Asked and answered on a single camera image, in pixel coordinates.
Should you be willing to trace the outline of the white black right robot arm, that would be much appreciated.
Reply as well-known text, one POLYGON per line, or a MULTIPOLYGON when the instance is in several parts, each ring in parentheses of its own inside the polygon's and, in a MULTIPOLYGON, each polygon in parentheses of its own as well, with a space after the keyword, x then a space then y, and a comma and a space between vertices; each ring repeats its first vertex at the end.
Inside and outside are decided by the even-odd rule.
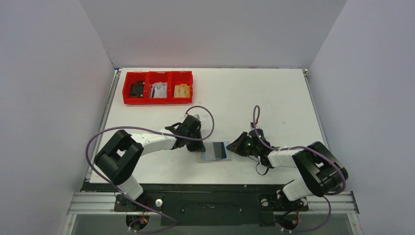
POLYGON ((256 157, 267 169, 297 169, 300 177, 277 190, 277 199, 283 203, 310 195, 335 195, 344 190, 348 179, 346 168, 319 141, 308 146, 274 147, 266 141, 261 129, 253 129, 243 132, 227 150, 243 157, 256 157))

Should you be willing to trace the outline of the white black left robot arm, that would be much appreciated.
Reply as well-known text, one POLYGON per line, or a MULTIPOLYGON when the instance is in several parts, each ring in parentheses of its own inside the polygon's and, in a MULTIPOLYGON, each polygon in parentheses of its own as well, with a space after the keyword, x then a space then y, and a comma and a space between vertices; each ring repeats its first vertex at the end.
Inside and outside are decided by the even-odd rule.
POLYGON ((189 152, 204 152, 201 122, 188 115, 183 122, 162 129, 163 134, 138 134, 133 137, 118 130, 94 158, 94 164, 122 193, 136 200, 144 190, 133 176, 142 155, 187 147, 189 152))

